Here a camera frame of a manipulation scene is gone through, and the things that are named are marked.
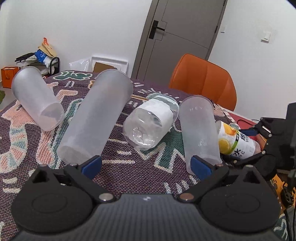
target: orange chair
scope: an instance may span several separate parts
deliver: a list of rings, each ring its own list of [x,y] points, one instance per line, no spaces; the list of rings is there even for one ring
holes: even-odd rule
[[[230,74],[221,67],[191,54],[185,54],[179,60],[169,88],[203,95],[232,111],[237,103],[237,93]]]

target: frosted plastic cup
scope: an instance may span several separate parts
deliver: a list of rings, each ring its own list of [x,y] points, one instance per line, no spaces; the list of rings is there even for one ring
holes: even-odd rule
[[[132,93],[133,84],[123,72],[101,72],[72,118],[58,147],[58,156],[65,163],[82,164],[101,155]]]
[[[180,104],[185,162],[190,174],[194,175],[190,168],[190,160],[194,155],[212,165],[222,163],[213,110],[211,101],[203,96],[188,97]]]
[[[17,72],[11,89],[16,99],[44,131],[53,130],[63,121],[64,108],[37,68],[28,66]]]

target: door handle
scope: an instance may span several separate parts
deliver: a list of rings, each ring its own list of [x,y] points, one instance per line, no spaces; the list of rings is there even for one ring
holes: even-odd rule
[[[155,35],[155,32],[156,32],[156,29],[159,29],[159,30],[165,31],[164,28],[160,28],[160,27],[158,27],[157,25],[158,25],[158,21],[154,20],[154,21],[153,21],[153,24],[152,24],[152,27],[151,27],[150,34],[149,34],[149,38],[150,38],[150,39],[154,39],[154,35]]]

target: door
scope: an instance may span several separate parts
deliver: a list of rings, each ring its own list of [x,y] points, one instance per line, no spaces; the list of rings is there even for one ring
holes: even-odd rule
[[[159,0],[137,79],[168,85],[182,55],[206,59],[225,0]]]

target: table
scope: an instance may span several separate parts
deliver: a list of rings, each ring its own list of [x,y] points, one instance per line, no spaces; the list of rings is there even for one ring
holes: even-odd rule
[[[63,71],[45,80],[65,110],[64,121],[53,131],[42,131],[18,101],[12,102],[0,112],[1,241],[10,240],[17,233],[10,214],[10,205],[35,168],[40,164],[47,164],[53,169],[65,165],[57,156],[58,145],[97,75]],[[138,80],[133,80],[133,87],[133,94],[139,98],[131,98],[125,105],[104,148],[102,169],[94,178],[94,182],[115,195],[182,193],[198,183],[199,179],[186,171],[179,119],[160,143],[148,151],[139,151],[130,146],[123,137],[122,125],[133,109],[143,103],[141,97],[149,99],[155,93],[161,93],[181,103],[191,95]],[[216,120],[236,125],[231,123],[233,121],[227,117],[226,111],[214,106]],[[275,230],[279,236],[285,231],[285,227],[281,225],[282,221],[283,217],[280,217]]]

